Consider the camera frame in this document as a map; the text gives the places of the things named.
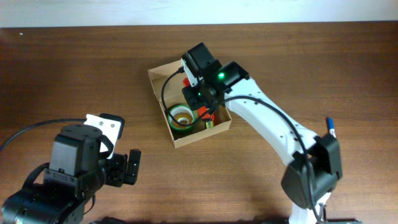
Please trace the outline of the yellow highlighter with dark cap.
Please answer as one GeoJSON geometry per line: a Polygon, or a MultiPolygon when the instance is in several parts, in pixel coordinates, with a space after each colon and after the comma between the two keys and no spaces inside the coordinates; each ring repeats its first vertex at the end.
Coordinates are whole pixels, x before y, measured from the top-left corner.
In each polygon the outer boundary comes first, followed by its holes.
{"type": "Polygon", "coordinates": [[[214,127],[214,121],[212,119],[204,120],[205,128],[210,129],[214,127]]]}

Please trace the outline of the green tape roll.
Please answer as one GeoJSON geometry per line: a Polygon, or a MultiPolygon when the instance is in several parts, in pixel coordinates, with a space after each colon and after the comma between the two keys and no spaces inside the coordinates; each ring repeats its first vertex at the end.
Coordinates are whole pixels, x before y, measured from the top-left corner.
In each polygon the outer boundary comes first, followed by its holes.
{"type": "Polygon", "coordinates": [[[175,105],[169,110],[167,120],[173,131],[178,133],[186,133],[193,128],[192,123],[195,121],[195,114],[187,105],[175,105]],[[174,118],[177,113],[188,113],[193,117],[193,121],[190,124],[180,124],[174,118]]]}

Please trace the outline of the yellow clear tape roll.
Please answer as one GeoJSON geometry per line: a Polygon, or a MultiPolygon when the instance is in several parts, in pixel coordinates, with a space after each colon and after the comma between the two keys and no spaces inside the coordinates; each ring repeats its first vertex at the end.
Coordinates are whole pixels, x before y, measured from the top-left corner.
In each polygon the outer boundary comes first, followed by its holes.
{"type": "Polygon", "coordinates": [[[188,113],[177,113],[174,118],[180,124],[190,124],[193,121],[193,117],[188,113]]]}

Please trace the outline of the brown cardboard box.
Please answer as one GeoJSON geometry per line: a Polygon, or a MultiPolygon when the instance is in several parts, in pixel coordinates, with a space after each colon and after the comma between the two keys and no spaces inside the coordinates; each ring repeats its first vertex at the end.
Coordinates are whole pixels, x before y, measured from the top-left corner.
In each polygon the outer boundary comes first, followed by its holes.
{"type": "Polygon", "coordinates": [[[175,61],[159,67],[148,70],[148,76],[154,95],[160,105],[162,116],[165,119],[166,127],[170,133],[171,140],[174,148],[182,147],[187,144],[199,141],[201,139],[214,136],[223,131],[227,131],[232,123],[232,118],[229,111],[220,106],[214,113],[214,126],[212,128],[206,128],[205,123],[199,120],[193,127],[188,130],[176,130],[169,123],[169,117],[164,112],[164,106],[162,102],[168,107],[172,114],[188,113],[194,115],[195,119],[198,119],[197,111],[192,111],[182,93],[183,80],[186,78],[185,73],[179,73],[170,81],[165,84],[164,82],[174,72],[181,67],[181,61],[175,61]]]}

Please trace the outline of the orange utility knife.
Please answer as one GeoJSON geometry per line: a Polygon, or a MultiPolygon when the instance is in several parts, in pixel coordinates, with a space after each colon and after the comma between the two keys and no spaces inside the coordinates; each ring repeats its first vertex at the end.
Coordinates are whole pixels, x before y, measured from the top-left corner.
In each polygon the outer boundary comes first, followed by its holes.
{"type": "Polygon", "coordinates": [[[184,85],[184,87],[190,85],[190,82],[189,82],[189,79],[188,79],[188,78],[184,78],[184,79],[183,79],[183,85],[184,85]]]}

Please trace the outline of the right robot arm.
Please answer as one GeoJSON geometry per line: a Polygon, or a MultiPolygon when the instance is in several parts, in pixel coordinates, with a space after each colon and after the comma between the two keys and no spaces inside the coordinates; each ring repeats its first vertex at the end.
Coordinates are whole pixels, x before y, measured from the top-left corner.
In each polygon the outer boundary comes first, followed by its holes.
{"type": "Polygon", "coordinates": [[[280,109],[236,62],[222,65],[200,43],[182,55],[190,82],[183,88],[191,107],[224,106],[249,123],[276,151],[286,166],[281,180],[292,201],[288,223],[328,223],[326,202],[343,177],[340,145],[332,121],[319,136],[280,109]]]}

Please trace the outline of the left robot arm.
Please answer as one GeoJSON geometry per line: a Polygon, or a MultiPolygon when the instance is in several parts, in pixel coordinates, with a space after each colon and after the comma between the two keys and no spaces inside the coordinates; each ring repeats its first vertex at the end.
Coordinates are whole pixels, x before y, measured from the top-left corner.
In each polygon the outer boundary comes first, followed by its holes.
{"type": "Polygon", "coordinates": [[[122,117],[106,113],[69,119],[54,139],[50,161],[4,202],[2,223],[81,223],[86,204],[102,186],[134,185],[140,150],[114,151],[124,124],[122,117]]]}

